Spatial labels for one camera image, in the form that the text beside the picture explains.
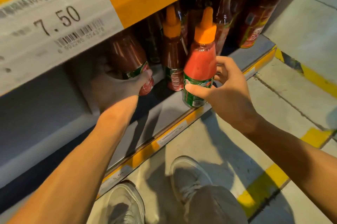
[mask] forearm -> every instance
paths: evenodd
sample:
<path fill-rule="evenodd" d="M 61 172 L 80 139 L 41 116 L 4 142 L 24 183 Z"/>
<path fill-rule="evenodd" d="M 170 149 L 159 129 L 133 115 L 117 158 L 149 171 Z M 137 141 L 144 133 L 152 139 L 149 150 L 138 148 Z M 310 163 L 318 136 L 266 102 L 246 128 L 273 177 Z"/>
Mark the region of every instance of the forearm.
<path fill-rule="evenodd" d="M 100 118 L 90 135 L 61 162 L 10 223 L 85 223 L 129 124 L 127 116 L 131 115 Z"/>
<path fill-rule="evenodd" d="M 265 152 L 290 179 L 337 223 L 337 158 L 257 117 L 244 135 Z"/>

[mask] hand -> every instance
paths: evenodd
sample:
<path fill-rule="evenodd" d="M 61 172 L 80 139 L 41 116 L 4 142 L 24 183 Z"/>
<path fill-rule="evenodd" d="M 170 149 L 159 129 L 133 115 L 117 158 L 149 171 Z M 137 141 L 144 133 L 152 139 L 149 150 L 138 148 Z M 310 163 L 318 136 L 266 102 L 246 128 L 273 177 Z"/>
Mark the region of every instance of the hand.
<path fill-rule="evenodd" d="M 91 81 L 92 93 L 102 116 L 120 115 L 130 121 L 137 107 L 141 87 L 151 77 L 152 70 L 146 70 L 137 77 L 121 80 L 110 77 L 112 68 L 104 57 L 97 60 L 94 78 Z"/>
<path fill-rule="evenodd" d="M 239 132 L 251 132 L 258 114 L 251 102 L 246 78 L 232 58 L 217 56 L 216 60 L 218 66 L 214 79 L 223 84 L 221 87 L 187 84 L 185 89 L 208 101 L 215 112 Z"/>

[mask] gray shelf surface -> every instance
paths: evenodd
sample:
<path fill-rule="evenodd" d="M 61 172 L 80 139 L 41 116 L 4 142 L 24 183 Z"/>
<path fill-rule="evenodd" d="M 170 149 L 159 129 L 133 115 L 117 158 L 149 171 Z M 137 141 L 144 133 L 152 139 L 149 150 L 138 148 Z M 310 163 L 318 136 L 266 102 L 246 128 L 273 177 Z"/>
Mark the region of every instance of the gray shelf surface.
<path fill-rule="evenodd" d="M 223 53 L 227 55 L 228 51 L 244 71 L 274 45 L 261 35 L 249 49 L 226 47 Z M 159 81 L 163 78 L 162 69 L 157 66 L 154 70 L 158 83 L 148 95 L 140 97 L 109 168 L 151 141 L 189 110 L 182 101 L 182 92 L 172 92 L 165 81 Z M 97 116 L 91 114 L 77 86 L 68 79 L 62 67 L 54 68 L 1 97 L 0 213 L 29 191 L 34 191 L 57 164 L 85 139 L 96 121 Z"/>

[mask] white price label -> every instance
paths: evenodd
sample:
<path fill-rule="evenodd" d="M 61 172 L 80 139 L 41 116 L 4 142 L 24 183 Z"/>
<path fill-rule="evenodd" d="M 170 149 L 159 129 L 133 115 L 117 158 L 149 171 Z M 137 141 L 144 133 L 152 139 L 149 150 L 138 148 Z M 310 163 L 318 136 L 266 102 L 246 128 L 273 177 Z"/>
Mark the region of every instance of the white price label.
<path fill-rule="evenodd" d="M 254 76 L 256 73 L 255 67 L 253 67 L 250 71 L 245 73 L 245 78 L 246 80 L 249 79 L 250 77 Z"/>
<path fill-rule="evenodd" d="M 99 195 L 103 195 L 108 190 L 110 190 L 113 186 L 119 183 L 122 179 L 124 179 L 127 175 L 132 172 L 132 167 L 129 165 L 124 165 L 121 169 L 116 171 L 113 175 L 111 175 L 106 181 L 104 181 L 99 188 Z"/>
<path fill-rule="evenodd" d="M 123 30 L 110 0 L 11 0 L 0 27 L 0 95 Z"/>
<path fill-rule="evenodd" d="M 171 141 L 174 137 L 176 137 L 179 133 L 181 133 L 186 127 L 188 127 L 187 121 L 184 120 L 181 122 L 176 128 L 174 128 L 169 133 L 165 134 L 162 138 L 160 138 L 157 143 L 160 147 L 166 145 L 169 141 Z"/>

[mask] orange bottle cap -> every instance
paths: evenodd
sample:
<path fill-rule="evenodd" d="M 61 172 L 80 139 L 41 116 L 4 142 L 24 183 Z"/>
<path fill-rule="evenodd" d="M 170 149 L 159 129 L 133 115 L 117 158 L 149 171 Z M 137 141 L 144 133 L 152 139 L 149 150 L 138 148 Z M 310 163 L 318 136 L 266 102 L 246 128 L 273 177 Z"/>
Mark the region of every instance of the orange bottle cap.
<path fill-rule="evenodd" d="M 200 44 L 209 44 L 214 41 L 215 33 L 216 24 L 213 23 L 213 9 L 206 7 L 200 24 L 196 26 L 194 40 Z"/>
<path fill-rule="evenodd" d="M 166 8 L 166 20 L 163 21 L 164 35 L 168 38 L 174 38 L 181 33 L 180 20 L 176 17 L 174 6 L 170 5 Z"/>

